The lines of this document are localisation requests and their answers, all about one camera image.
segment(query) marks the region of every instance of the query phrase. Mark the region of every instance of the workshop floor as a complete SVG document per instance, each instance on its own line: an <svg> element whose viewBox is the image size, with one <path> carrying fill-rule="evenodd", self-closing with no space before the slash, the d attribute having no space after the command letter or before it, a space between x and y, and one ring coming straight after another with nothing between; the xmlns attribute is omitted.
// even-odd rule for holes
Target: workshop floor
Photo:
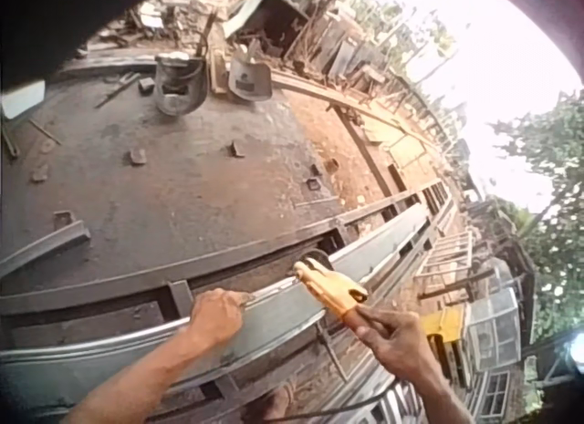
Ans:
<svg viewBox="0 0 584 424"><path fill-rule="evenodd" d="M27 122L14 130L22 155L3 161L3 197L10 201L2 201L2 255L51 233L53 212L62 210L85 222L91 241L7 276L4 295L179 262L341 212L334 198L297 206L335 193L322 166L321 189L308 189L310 165L320 160L281 92L251 106L209 96L194 113L169 119L136 86L94 109L111 85L93 79L49 89L33 118L63 146L47 150ZM244 158L230 156L233 140ZM136 148L145 150L146 165L129 164L127 153ZM31 172L44 164L47 180L33 183ZM253 291L283 278L292 263L282 259L221 285ZM161 322L152 305L114 315L32 326L16 333L16 344L88 340Z"/></svg>

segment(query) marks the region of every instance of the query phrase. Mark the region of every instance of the dirt ground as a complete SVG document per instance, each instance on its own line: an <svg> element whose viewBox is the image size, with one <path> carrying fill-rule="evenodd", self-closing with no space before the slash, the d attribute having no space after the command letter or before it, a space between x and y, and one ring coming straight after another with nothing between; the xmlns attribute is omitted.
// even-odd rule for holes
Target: dirt ground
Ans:
<svg viewBox="0 0 584 424"><path fill-rule="evenodd" d="M326 111L329 104L291 91L284 91L284 94L323 163L331 159L339 163L338 171L332 175L332 183L341 205L346 210L353 210L365 203L382 199L383 193L379 184L375 181L351 136L334 111ZM389 145L403 134L390 130L391 128L378 121L367 118L364 120L364 129L382 131L388 138L388 143L380 146L380 151L371 152L371 156L382 172L387 171L389 164L396 163L399 168L402 168L408 188L436 178L436 173L430 163L430 155L407 164L423 152L416 139L405 137L394 147L389 148ZM388 184L392 192L398 191L392 181L388 181Z"/></svg>

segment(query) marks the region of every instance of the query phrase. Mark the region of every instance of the wooden debris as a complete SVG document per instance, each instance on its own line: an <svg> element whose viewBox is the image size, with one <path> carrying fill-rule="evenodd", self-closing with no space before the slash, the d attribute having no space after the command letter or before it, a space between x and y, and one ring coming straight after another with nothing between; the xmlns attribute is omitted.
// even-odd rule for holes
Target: wooden debris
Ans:
<svg viewBox="0 0 584 424"><path fill-rule="evenodd" d="M210 55L210 62L211 90L214 94L227 94L229 87L224 52L219 49L213 49Z"/></svg>

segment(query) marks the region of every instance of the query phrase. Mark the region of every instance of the rusty metal surface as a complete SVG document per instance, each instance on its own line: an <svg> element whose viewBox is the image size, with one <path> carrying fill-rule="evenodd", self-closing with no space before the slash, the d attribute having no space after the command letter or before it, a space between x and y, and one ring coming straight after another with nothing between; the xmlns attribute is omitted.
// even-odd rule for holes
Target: rusty metal surface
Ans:
<svg viewBox="0 0 584 424"><path fill-rule="evenodd" d="M52 213L63 208L84 220L92 242L7 276L3 295L178 262L338 213L335 202L292 205L331 192L328 180L318 192L304 185L318 156L280 92L257 106L209 98L194 113L169 119L137 90L92 109L107 88L90 80L48 91L36 119L63 138L48 155L32 127L14 131L23 158L3 168L10 201L2 204L2 252L52 231ZM228 157L233 139L245 144L246 158ZM137 146L149 158L134 168L124 154ZM31 185L29 172L42 161L49 179Z"/></svg>

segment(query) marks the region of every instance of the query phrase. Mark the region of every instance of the welding cable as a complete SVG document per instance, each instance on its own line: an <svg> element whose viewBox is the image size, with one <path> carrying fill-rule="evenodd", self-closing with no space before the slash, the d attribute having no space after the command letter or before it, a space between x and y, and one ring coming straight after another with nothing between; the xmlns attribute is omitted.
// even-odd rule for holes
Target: welding cable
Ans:
<svg viewBox="0 0 584 424"><path fill-rule="evenodd" d="M297 415L290 415L289 417L282 417L282 418L274 418L274 419L265 419L262 422L285 422L285 421L294 421L296 419L310 419L310 418L318 418L318 417L327 417L330 415L337 415L343 412L349 412L350 410L355 410L357 408L364 408L369 404L376 403L380 401L383 397L387 395L387 393L395 388L400 380L395 378L389 386L387 386L381 393L374 395L373 397L369 397L360 401L359 403L350 404L348 406L344 406L342 408L328 408L327 410L318 410L316 412L309 412L309 413L299 413Z"/></svg>

